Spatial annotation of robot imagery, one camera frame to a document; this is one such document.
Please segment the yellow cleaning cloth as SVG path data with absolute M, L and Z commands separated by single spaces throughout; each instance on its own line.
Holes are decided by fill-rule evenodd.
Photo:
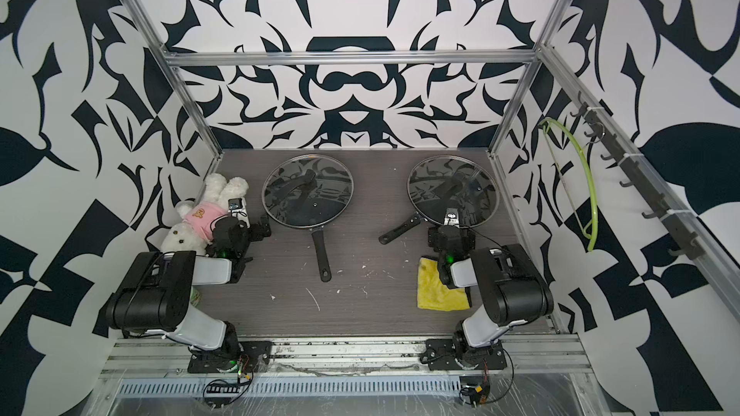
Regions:
M 437 262 L 422 257 L 417 270 L 417 307 L 431 311 L 463 311 L 470 309 L 464 288 L 449 289 L 439 279 Z

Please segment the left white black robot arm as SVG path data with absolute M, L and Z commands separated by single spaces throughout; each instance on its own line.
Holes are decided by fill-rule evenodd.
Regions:
M 233 217 L 216 221 L 212 248 L 141 252 L 109 298 L 105 320 L 126 337 L 158 334 L 185 345 L 199 360 L 229 371 L 243 356 L 235 327 L 192 305 L 195 286 L 235 284 L 252 261 L 250 245 L 272 235 L 270 219 L 246 225 Z

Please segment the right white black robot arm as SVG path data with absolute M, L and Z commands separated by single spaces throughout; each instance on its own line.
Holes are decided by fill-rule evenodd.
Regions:
M 433 280 L 443 294 L 478 289 L 482 305 L 457 327 L 452 343 L 456 358 L 472 360 L 489 354 L 515 327 L 552 313 L 553 296 L 520 244 L 476 248 L 472 228 L 443 225 L 428 231 L 428 245 L 437 254 Z

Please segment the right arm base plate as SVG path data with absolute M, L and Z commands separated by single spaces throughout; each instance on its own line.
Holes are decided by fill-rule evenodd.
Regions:
M 508 359 L 499 341 L 471 348 L 457 339 L 428 339 L 419 361 L 431 371 L 500 371 Z

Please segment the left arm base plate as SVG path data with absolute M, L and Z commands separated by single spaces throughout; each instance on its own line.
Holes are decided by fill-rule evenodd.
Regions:
M 265 369 L 271 361 L 274 343 L 271 341 L 240 341 L 233 348 L 226 344 L 215 351 L 192 351 L 189 374 L 254 373 Z

